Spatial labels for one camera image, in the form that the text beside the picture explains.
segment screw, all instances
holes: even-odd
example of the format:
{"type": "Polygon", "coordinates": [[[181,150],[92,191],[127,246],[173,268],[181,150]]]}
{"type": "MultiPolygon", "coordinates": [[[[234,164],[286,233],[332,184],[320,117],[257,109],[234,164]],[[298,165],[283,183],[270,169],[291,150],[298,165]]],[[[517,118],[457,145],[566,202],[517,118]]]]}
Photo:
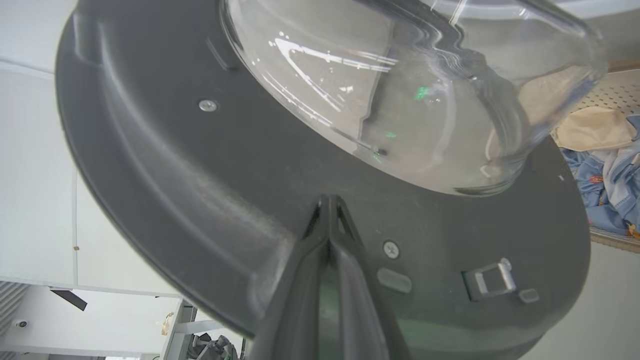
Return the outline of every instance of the screw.
{"type": "Polygon", "coordinates": [[[200,107],[202,111],[206,111],[207,113],[216,111],[218,109],[218,105],[212,100],[201,100],[198,103],[198,107],[200,107]]]}
{"type": "Polygon", "coordinates": [[[397,259],[397,257],[400,256],[400,249],[398,248],[398,245],[391,240],[385,241],[385,243],[382,244],[382,249],[390,259],[397,259]]]}

